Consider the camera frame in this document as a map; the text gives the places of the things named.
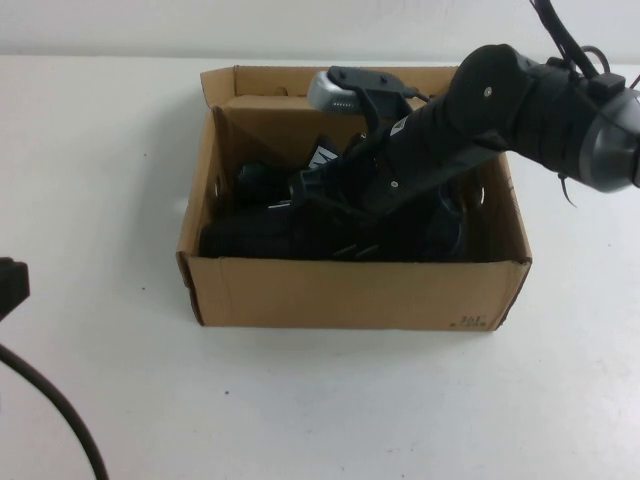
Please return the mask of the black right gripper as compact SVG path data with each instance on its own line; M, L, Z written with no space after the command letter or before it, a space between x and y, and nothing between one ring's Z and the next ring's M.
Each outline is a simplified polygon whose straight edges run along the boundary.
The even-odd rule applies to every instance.
M460 133L439 98L387 128L362 153L313 149L298 173L298 205L378 220L498 155Z

